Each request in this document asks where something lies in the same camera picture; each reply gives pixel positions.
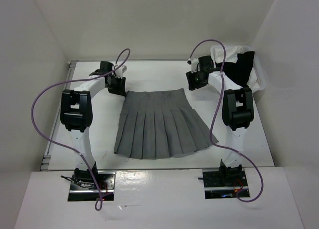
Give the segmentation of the grey pleated skirt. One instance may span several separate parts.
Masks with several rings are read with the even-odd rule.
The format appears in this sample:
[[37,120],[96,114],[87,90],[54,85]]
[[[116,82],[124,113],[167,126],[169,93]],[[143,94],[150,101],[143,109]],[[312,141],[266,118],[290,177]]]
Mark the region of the grey pleated skirt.
[[138,160],[168,159],[205,150],[217,142],[184,89],[128,91],[114,153]]

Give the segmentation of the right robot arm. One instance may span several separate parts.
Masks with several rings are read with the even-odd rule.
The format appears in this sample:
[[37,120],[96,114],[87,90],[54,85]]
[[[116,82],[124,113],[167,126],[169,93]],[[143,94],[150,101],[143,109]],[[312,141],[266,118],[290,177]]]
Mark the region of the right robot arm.
[[225,186],[241,178],[244,135],[254,119],[252,90],[233,82],[220,68],[215,68],[211,56],[188,59],[191,71],[186,73],[189,90],[213,86],[223,97],[218,106],[222,106],[221,116],[227,127],[225,145],[222,148],[228,153],[221,159],[218,179]]

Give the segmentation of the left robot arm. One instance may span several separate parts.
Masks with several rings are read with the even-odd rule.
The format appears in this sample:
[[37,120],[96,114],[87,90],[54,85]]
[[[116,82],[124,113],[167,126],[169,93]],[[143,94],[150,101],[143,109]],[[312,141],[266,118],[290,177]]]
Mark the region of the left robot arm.
[[62,92],[60,121],[71,136],[72,147],[77,150],[73,177],[88,189],[99,184],[89,138],[89,128],[93,122],[92,98],[105,88],[112,94],[126,96],[126,78],[123,76],[126,71],[125,65],[102,61],[100,68],[92,72],[88,80]]

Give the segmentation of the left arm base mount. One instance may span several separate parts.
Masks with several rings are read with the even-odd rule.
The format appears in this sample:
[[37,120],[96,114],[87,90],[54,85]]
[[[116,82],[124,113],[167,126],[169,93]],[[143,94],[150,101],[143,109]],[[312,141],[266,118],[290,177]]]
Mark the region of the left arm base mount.
[[113,201],[115,191],[115,172],[99,172],[97,185],[92,179],[77,179],[73,174],[71,177],[60,176],[70,183],[68,201],[86,202],[99,199],[99,192],[102,193],[103,201]]

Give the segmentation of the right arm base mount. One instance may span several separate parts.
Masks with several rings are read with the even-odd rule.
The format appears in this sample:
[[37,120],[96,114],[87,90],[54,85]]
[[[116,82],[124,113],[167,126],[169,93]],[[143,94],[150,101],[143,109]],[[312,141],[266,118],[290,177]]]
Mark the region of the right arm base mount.
[[202,171],[198,180],[203,182],[205,199],[249,198],[249,188],[244,171],[239,176],[222,180],[217,170]]

